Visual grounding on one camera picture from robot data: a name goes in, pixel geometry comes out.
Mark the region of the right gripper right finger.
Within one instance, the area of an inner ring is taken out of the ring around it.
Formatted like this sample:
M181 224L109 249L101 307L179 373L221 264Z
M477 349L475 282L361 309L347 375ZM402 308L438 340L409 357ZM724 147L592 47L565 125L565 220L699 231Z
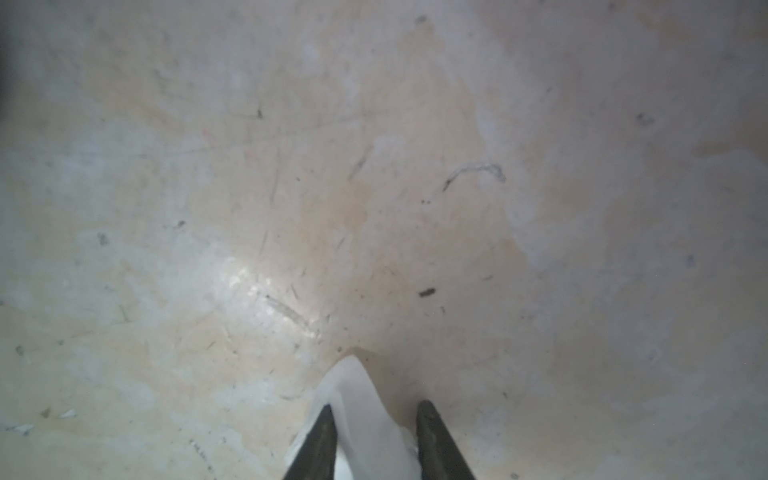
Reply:
M435 405L422 400L417 406L416 436L423 480L475 480Z

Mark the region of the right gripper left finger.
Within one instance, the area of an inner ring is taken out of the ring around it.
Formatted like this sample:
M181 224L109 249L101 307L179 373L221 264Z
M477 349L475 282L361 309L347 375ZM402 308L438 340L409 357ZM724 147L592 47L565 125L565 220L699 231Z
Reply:
M333 480L338 432L332 408L326 404L301 443L284 480Z

